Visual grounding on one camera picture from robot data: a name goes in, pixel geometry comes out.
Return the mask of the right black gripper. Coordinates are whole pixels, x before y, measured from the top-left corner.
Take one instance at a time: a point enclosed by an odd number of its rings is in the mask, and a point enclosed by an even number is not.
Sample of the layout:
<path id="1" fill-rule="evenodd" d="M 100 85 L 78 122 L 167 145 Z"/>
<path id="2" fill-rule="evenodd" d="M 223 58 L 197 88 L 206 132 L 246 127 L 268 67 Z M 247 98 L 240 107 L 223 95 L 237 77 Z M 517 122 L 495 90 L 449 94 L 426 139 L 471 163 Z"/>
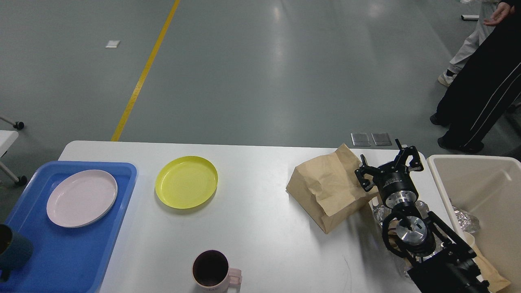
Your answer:
<path id="1" fill-rule="evenodd" d="M 418 200 L 418 191 L 410 176 L 412 171 L 423 171 L 424 165 L 415 146 L 402 145 L 395 139 L 399 152 L 393 162 L 378 168 L 369 166 L 365 155 L 361 154 L 361 165 L 354 171 L 365 192 L 377 186 L 385 207 L 411 206 Z"/>

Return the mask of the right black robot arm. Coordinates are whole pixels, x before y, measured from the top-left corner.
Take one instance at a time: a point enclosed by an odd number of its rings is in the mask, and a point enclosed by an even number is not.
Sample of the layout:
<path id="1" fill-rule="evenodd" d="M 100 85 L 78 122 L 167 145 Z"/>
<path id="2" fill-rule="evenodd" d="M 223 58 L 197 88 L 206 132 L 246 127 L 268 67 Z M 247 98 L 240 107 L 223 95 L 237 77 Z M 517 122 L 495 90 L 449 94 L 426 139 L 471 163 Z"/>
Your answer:
<path id="1" fill-rule="evenodd" d="M 361 155 L 354 171 L 361 187 L 366 192 L 376 187 L 390 210 L 381 222 L 385 247 L 409 262 L 406 273 L 422 293 L 487 293 L 490 284 L 479 279 L 476 252 L 436 213 L 422 215 L 417 207 L 411 172 L 424 170 L 417 148 L 396 144 L 393 161 L 374 167 Z"/>

